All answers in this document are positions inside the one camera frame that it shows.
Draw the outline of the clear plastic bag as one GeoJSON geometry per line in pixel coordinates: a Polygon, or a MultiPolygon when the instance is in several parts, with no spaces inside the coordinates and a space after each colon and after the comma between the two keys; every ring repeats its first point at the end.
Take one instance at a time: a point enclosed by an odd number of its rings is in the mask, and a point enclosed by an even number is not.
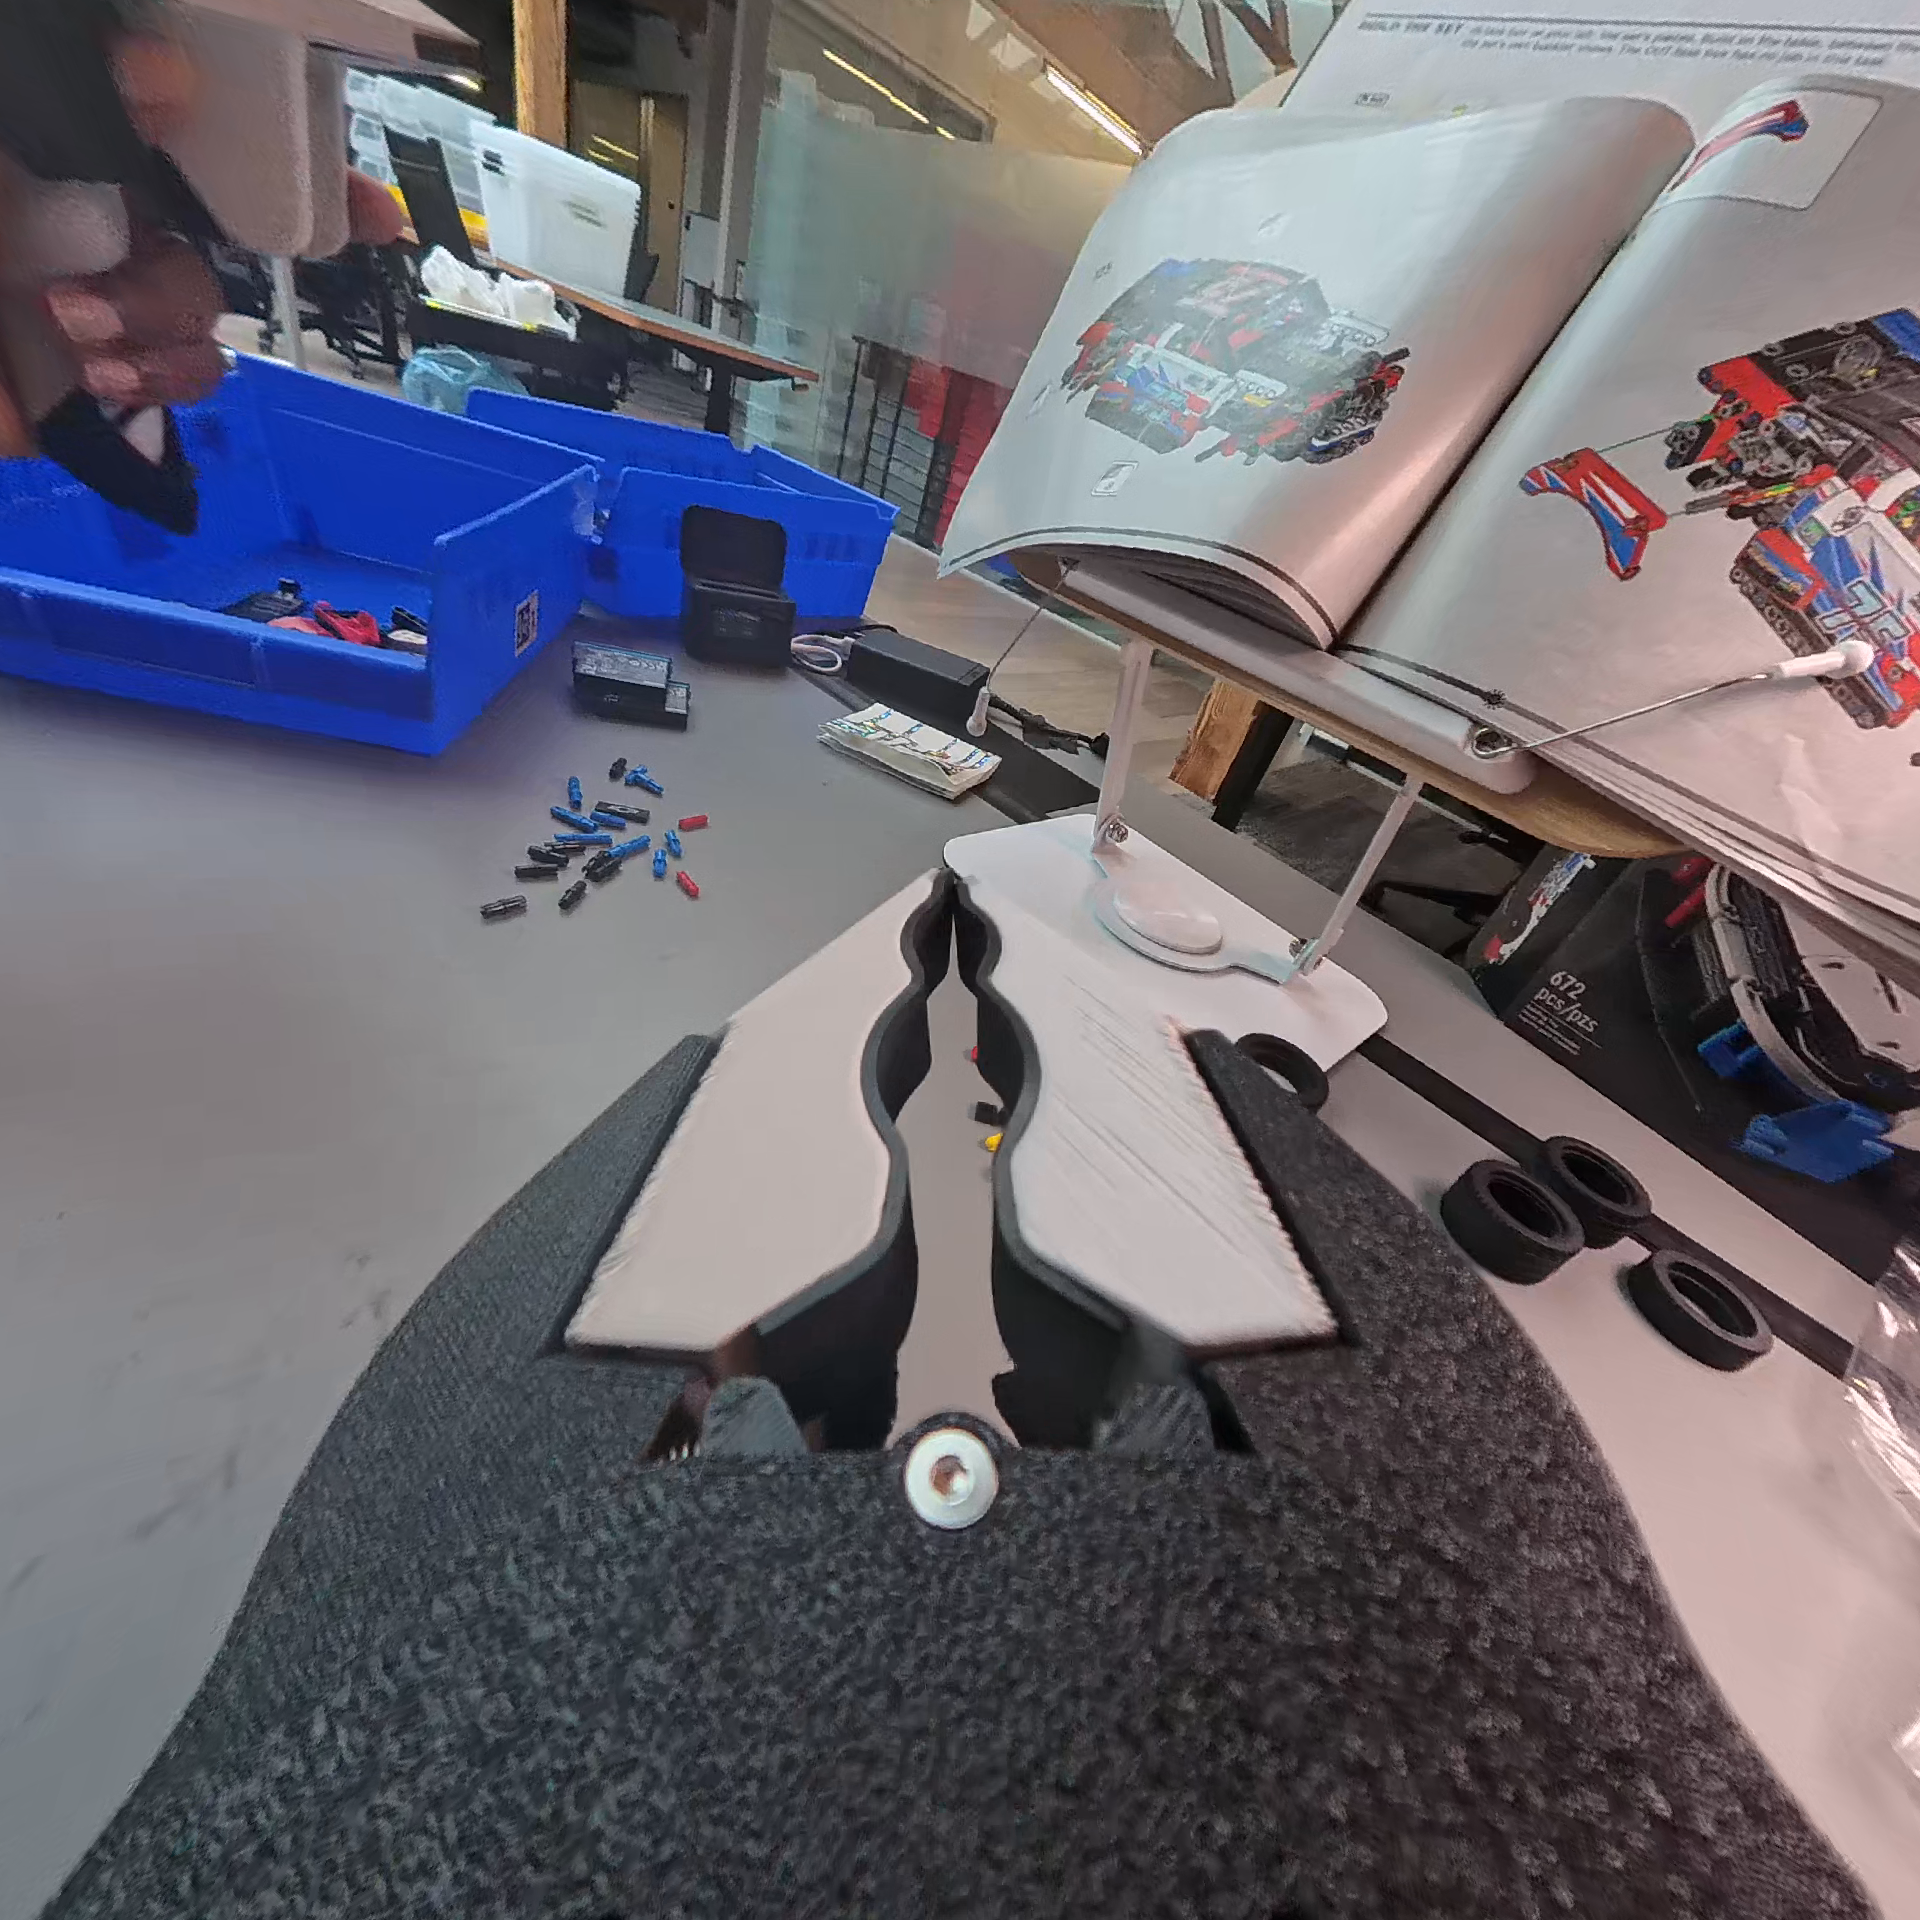
{"type": "Polygon", "coordinates": [[[1918,1269],[1908,1253],[1872,1290],[1842,1398],[1857,1462],[1918,1529],[1918,1269]]]}

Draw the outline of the black power adapter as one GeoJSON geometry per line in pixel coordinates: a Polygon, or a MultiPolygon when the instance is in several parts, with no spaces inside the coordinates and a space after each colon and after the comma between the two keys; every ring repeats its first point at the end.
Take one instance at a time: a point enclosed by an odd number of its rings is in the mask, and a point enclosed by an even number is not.
{"type": "Polygon", "coordinates": [[[893,628],[851,637],[846,678],[868,702],[953,732],[966,732],[989,668],[893,628]]]}

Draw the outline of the folded sticker sheet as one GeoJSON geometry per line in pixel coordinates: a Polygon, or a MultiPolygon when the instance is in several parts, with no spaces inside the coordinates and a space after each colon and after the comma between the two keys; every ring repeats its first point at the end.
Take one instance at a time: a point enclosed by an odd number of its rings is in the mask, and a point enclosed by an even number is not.
{"type": "Polygon", "coordinates": [[[957,802],[992,782],[1001,757],[888,705],[842,710],[820,726],[828,753],[870,766],[938,800],[957,802]]]}

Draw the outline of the teal plastic bag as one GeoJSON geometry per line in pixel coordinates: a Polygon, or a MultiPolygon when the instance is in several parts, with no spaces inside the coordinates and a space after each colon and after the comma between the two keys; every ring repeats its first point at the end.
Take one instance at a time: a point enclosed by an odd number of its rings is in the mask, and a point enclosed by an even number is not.
{"type": "Polygon", "coordinates": [[[400,371],[400,395],[444,416],[467,416],[472,395],[531,398],[523,382],[494,357],[459,345],[417,345],[400,371]]]}

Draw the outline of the grey desk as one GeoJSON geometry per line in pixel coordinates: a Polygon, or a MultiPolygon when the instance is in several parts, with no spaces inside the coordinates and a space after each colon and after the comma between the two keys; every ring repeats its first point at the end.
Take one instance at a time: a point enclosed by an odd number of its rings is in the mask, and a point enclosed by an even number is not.
{"type": "MultiPolygon", "coordinates": [[[[195,1693],[377,1341],[685,1034],[949,836],[828,755],[825,684],[689,668],[683,737],[598,725],[555,642],[413,760],[4,682],[4,1916],[37,1916],[195,1693]],[[661,760],[700,902],[483,925],[564,777],[661,760]]],[[[1867,1286],[1507,1034],[1379,920],[1334,953],[1388,1041],[1585,1136],[1676,1228],[1851,1346],[1867,1286]]],[[[1916,1916],[1916,1532],[1840,1382],[1670,1354],[1581,1257],[1491,1285],[1561,1377],[1700,1662],[1886,1916],[1916,1916]]]]}

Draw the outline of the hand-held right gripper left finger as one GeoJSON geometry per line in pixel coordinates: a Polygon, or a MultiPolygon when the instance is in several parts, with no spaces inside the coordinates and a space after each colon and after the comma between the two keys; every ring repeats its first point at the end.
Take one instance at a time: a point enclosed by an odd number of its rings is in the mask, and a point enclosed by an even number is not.
{"type": "Polygon", "coordinates": [[[918,1245],[900,1114],[928,1076],[953,875],[928,872],[709,1046],[564,1324],[564,1352],[757,1377],[830,1452],[896,1426],[918,1245]]]}

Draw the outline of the pile of blue black pins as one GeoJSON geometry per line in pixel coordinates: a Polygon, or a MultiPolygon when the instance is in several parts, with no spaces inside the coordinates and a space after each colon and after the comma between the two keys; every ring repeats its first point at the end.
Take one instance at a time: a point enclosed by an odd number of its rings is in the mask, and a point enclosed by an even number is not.
{"type": "Polygon", "coordinates": [[[683,865],[689,841],[712,827],[709,806],[677,802],[651,766],[612,757],[596,782],[564,776],[548,785],[540,830],[509,850],[477,915],[488,923],[514,921],[550,896],[572,916],[627,874],[700,898],[702,885],[683,865]]]}

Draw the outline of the open instruction book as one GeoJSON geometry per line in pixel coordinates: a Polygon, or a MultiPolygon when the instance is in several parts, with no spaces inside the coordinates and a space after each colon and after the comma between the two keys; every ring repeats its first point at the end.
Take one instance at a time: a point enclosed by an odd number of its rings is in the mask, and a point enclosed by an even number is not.
{"type": "Polygon", "coordinates": [[[949,522],[1916,976],[1916,4],[1357,4],[1094,220],[949,522]]]}

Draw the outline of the blue plastic bin with tag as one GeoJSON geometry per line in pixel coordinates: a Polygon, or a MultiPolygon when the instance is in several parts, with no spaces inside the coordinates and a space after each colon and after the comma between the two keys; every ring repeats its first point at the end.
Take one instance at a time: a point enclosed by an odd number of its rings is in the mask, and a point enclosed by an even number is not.
{"type": "Polygon", "coordinates": [[[4,462],[8,677],[429,757],[585,600],[596,480],[566,448],[245,352],[177,420],[195,536],[4,462]],[[421,613],[428,656],[219,613],[280,576],[421,613]]]}

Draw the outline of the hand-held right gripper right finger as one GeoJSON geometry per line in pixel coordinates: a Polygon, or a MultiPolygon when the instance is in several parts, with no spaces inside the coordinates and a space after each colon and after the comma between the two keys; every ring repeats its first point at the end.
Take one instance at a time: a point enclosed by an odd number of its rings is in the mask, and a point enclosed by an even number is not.
{"type": "Polygon", "coordinates": [[[1240,1444],[1217,1360],[1338,1349],[1338,1290],[1278,1190],[1310,1108],[980,882],[953,885],[977,1069],[998,1108],[992,1382],[1022,1444],[1240,1444]]]}

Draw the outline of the black hard case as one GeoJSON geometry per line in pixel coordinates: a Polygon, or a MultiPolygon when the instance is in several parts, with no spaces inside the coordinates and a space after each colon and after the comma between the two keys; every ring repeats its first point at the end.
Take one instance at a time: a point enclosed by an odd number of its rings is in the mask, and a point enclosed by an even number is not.
{"type": "Polygon", "coordinates": [[[678,523],[683,651],[715,666],[787,670],[798,604],[785,590],[776,520],[689,506],[678,523]]]}

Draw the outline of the red black toy pieces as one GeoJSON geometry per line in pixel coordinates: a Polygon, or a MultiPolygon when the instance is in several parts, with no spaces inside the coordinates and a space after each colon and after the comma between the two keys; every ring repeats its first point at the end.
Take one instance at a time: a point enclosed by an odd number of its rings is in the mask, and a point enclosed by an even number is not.
{"type": "Polygon", "coordinates": [[[428,621],[421,613],[393,606],[387,616],[370,608],[346,608],[308,594],[300,578],[280,576],[272,587],[257,587],[219,608],[284,633],[336,641],[361,650],[425,659],[429,650],[428,621]]]}

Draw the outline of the person's left hand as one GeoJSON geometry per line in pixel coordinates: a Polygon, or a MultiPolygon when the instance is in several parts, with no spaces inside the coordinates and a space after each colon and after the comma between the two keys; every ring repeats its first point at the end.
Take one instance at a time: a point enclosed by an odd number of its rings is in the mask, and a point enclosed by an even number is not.
{"type": "Polygon", "coordinates": [[[171,234],[141,234],[113,269],[52,276],[20,262],[33,182],[4,161],[4,318],[52,354],[58,398],[85,390],[129,406],[203,398],[224,373],[222,292],[171,234]]]}

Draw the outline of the white storage box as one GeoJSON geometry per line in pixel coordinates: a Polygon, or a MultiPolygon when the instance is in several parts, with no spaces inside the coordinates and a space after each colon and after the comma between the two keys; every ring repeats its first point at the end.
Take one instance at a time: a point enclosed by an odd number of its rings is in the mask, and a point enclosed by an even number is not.
{"type": "Polygon", "coordinates": [[[512,128],[476,130],[472,150],[494,262],[594,298],[629,296],[645,235],[635,180],[512,128]]]}

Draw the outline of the white book stand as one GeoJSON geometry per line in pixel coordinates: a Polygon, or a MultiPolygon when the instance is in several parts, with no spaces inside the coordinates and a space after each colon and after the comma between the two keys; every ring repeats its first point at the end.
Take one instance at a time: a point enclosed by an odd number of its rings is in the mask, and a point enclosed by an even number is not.
{"type": "Polygon", "coordinates": [[[1576,776],[1554,757],[1596,733],[1670,725],[1706,709],[1726,722],[1809,730],[1810,689],[1837,690],[1866,673],[1866,642],[1746,670],[1706,689],[1576,730],[1539,732],[1512,710],[1458,713],[1451,685],[1397,659],[1339,654],[1290,641],[1248,616],[1128,568],[1094,564],[1086,580],[1060,569],[1068,600],[1118,618],[1128,633],[1112,755],[1090,814],[957,836],[946,849],[955,885],[955,948],[978,1000],[978,1064],[1019,1060],[1022,1092],[1043,1108],[1094,1116],[1164,1112],[1201,1086],[1193,1037],[1267,1034],[1317,1069],[1347,1064],[1388,1029],[1379,992],[1332,958],[1355,923],[1421,800],[1451,796],[1522,826],[1566,812],[1547,836],[1600,850],[1613,816],[1676,826],[1709,850],[1706,805],[1660,814],[1622,776],[1576,776]],[[1202,666],[1288,716],[1380,757],[1400,789],[1341,892],[1308,932],[1292,932],[1230,896],[1123,819],[1124,786],[1157,651],[1202,666]]]}

